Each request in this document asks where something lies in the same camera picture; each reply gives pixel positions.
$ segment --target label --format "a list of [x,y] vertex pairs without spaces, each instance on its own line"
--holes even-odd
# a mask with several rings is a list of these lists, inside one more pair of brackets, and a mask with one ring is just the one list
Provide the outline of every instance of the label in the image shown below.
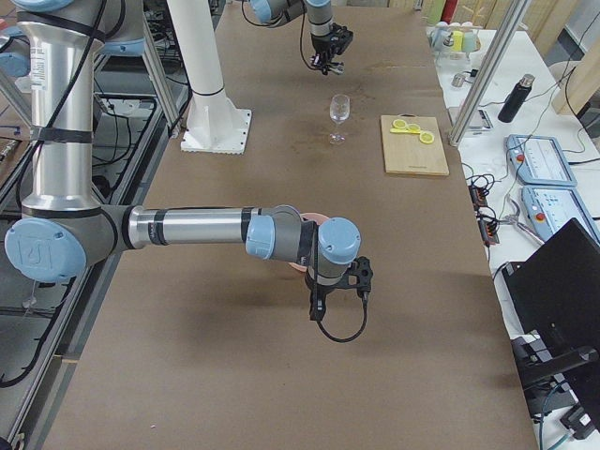
[[47,66],[46,49],[41,47],[31,48],[31,88],[45,91],[48,84],[46,76]]

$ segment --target metal frame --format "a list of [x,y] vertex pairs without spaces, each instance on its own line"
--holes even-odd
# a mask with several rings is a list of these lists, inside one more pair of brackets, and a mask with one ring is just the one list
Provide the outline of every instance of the metal frame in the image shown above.
[[481,69],[477,73],[475,83],[473,84],[471,91],[469,91],[469,95],[465,98],[464,105],[458,114],[457,120],[450,130],[450,145],[458,147],[460,141],[462,141],[462,138],[468,131],[469,124],[479,108],[481,99],[486,93],[486,90],[494,77],[494,73],[496,73],[496,69],[500,65],[504,53],[506,52],[506,49],[508,49],[511,40],[513,39],[513,35],[518,30],[531,2],[532,0],[513,0],[506,11],[504,20],[496,32],[494,40],[492,40],[489,46]]

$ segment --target brown paper surface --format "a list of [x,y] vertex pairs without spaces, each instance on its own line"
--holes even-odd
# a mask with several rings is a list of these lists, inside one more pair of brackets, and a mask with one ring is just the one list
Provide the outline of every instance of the brown paper surface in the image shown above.
[[[300,61],[300,21],[255,28],[239,8],[226,6],[217,44],[229,97],[253,111],[246,153],[171,142],[146,206],[350,218],[375,272],[367,330],[326,340],[302,276],[242,246],[129,252],[45,448],[534,449],[458,153],[446,147],[449,177],[384,171],[382,114],[449,127],[420,18],[336,8],[355,38],[346,73],[323,77]],[[339,147],[327,142],[336,93],[352,99]],[[360,321],[353,292],[331,296],[330,332]]]

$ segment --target white metal base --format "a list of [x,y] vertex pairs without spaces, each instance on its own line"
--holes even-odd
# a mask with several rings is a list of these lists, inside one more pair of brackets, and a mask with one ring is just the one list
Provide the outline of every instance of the white metal base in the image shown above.
[[198,102],[192,103],[181,149],[185,152],[243,154],[252,111],[236,109],[226,97],[217,104],[206,104],[203,100],[199,98]]

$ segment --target cutting board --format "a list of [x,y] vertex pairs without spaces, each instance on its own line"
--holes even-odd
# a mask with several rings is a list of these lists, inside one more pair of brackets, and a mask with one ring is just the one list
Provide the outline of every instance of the cutting board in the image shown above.
[[392,134],[390,128],[397,115],[382,115],[383,159],[387,173],[448,175],[448,163],[435,117],[401,117],[409,124],[431,131],[433,143],[422,143],[416,134]]

